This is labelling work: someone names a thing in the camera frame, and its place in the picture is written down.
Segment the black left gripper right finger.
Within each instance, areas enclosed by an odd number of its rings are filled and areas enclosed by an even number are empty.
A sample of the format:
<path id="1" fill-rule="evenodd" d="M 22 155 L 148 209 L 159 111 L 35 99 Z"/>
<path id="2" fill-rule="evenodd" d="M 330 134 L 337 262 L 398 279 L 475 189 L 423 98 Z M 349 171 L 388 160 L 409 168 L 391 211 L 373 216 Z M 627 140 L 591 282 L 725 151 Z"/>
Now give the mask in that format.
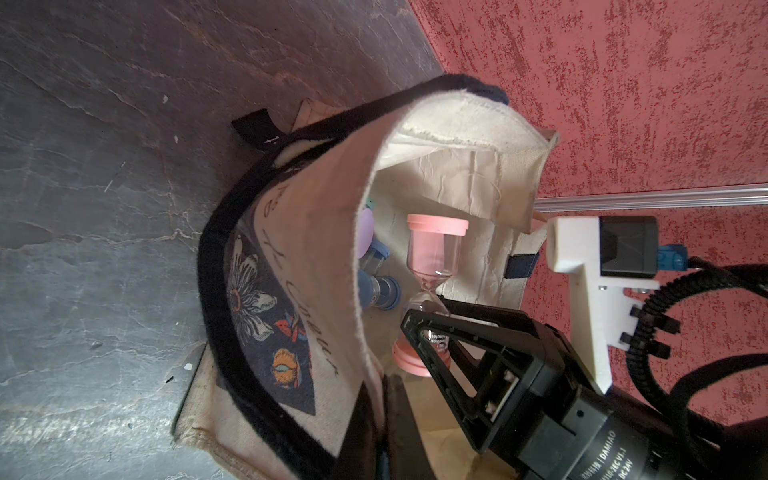
<path id="1" fill-rule="evenodd" d="M 383 478 L 435 480 L 401 377 L 386 378 L 385 400 Z"/>

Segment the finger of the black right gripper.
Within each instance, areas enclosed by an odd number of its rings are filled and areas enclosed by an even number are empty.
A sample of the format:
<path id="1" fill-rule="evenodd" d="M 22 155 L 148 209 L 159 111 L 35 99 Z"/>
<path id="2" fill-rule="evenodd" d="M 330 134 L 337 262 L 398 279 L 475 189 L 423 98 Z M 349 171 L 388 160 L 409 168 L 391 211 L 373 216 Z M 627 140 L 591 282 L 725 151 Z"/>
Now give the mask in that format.
<path id="1" fill-rule="evenodd" d="M 474 450 L 493 450 L 527 427 L 540 372 L 530 322 L 519 330 L 411 309 L 401 329 Z"/>
<path id="2" fill-rule="evenodd" d="M 500 328 L 523 332 L 532 336 L 537 335 L 534 321 L 520 310 L 507 309 L 462 302 L 439 296 L 453 316 L 471 319 L 472 321 L 495 325 Z"/>

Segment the cream canvas bag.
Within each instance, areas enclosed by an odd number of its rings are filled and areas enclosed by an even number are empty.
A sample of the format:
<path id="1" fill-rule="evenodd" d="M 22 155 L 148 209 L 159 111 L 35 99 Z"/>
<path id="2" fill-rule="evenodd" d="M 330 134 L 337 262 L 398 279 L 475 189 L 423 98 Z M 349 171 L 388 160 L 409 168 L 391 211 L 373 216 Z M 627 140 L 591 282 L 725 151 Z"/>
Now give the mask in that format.
<path id="1" fill-rule="evenodd" d="M 558 141 L 506 94 L 444 75 L 305 124 L 266 145 L 199 240 L 208 346 L 174 426 L 240 479 L 330 479 L 362 384 L 378 435 L 386 375 L 358 301 L 357 220 L 369 207 L 404 297 L 409 214 L 469 221 L 442 294 L 517 308 L 544 242 L 534 199 Z"/>

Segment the blue hourglass pile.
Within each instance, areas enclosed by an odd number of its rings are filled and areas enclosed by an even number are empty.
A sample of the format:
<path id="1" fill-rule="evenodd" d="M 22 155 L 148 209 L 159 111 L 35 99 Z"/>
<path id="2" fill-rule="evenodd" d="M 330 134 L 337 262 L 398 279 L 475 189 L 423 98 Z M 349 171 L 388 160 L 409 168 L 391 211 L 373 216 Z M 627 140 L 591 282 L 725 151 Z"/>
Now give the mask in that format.
<path id="1" fill-rule="evenodd" d="M 391 276 L 373 276 L 363 270 L 357 272 L 358 301 L 363 310 L 394 309 L 401 299 L 400 284 Z"/>

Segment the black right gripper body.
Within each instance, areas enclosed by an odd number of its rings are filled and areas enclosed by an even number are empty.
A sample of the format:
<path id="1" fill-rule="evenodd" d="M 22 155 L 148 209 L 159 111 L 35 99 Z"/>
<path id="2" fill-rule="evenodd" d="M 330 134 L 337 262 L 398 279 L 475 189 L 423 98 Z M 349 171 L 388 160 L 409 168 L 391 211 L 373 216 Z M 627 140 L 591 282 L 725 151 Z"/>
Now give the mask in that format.
<path id="1" fill-rule="evenodd" d="M 496 362 L 480 451 L 524 479 L 709 479 L 671 423 L 651 407 L 586 377 L 552 328 L 529 323 L 492 335 Z"/>

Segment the purple hourglass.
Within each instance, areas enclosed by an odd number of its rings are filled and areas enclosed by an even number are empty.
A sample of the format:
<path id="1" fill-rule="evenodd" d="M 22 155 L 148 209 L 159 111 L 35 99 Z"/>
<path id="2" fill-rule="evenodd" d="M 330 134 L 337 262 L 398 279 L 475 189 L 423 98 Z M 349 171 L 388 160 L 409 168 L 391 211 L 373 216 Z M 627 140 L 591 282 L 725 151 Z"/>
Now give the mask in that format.
<path id="1" fill-rule="evenodd" d="M 355 253 L 357 258 L 362 258 L 370 248 L 375 232 L 375 219 L 369 207 L 360 211 L 356 228 Z"/>

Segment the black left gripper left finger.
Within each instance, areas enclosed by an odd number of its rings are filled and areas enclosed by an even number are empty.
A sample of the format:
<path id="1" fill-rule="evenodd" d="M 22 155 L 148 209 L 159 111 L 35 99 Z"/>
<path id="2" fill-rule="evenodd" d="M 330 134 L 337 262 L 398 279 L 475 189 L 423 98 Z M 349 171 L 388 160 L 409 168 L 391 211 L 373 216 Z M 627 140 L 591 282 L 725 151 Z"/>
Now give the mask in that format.
<path id="1" fill-rule="evenodd" d="M 374 480 L 377 456 L 373 406 L 367 387 L 362 384 L 330 479 Z"/>

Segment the pink hourglass pile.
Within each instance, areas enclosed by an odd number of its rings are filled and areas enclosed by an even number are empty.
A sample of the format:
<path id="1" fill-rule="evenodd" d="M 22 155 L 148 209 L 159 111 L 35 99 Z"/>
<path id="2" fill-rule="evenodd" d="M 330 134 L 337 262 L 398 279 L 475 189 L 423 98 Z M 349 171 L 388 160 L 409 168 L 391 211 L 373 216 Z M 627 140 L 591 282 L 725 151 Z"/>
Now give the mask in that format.
<path id="1" fill-rule="evenodd" d="M 416 310 L 450 316 L 436 290 L 458 272 L 461 241 L 467 234 L 469 221 L 453 217 L 409 214 L 407 223 L 410 231 L 407 267 L 418 280 L 420 290 L 405 304 L 404 313 Z M 422 337 L 446 366 L 450 367 L 448 337 L 429 330 L 424 332 Z M 430 376 L 405 334 L 400 333 L 395 340 L 392 356 L 401 370 L 419 377 Z"/>

